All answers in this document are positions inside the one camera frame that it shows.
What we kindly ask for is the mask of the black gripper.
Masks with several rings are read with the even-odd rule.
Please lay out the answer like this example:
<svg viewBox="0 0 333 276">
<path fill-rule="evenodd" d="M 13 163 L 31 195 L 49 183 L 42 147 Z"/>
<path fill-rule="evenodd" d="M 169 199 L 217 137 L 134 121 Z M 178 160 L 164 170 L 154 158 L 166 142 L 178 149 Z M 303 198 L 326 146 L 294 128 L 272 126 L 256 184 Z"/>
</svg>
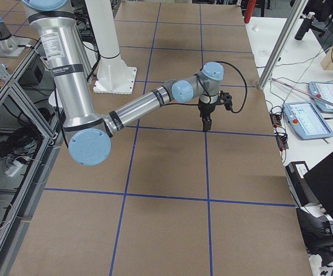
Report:
<svg viewBox="0 0 333 276">
<path fill-rule="evenodd" d="M 212 126 L 212 119 L 210 114 L 215 111 L 216 106 L 219 105 L 219 102 L 216 101 L 214 103 L 205 103 L 198 100 L 198 109 L 200 111 L 200 117 L 202 118 L 202 131 L 208 132 Z"/>
</svg>

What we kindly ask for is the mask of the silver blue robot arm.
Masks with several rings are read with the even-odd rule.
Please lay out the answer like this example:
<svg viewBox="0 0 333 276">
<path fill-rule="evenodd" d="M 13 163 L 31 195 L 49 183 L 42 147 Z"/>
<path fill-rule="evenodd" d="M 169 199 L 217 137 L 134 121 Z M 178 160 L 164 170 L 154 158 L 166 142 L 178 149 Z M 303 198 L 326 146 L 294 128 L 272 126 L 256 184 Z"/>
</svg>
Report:
<svg viewBox="0 0 333 276">
<path fill-rule="evenodd" d="M 102 163 L 110 154 L 111 138 L 125 126 L 168 105 L 199 99 L 204 129 L 210 129 L 209 113 L 217 104 L 223 66 L 206 63 L 199 72 L 181 80 L 169 80 L 124 106 L 104 114 L 101 93 L 130 94 L 137 69 L 122 60 L 109 1 L 85 3 L 98 47 L 97 80 L 90 80 L 86 56 L 69 1 L 25 1 L 31 27 L 37 30 L 66 116 L 63 124 L 71 157 L 84 166 Z"/>
</svg>

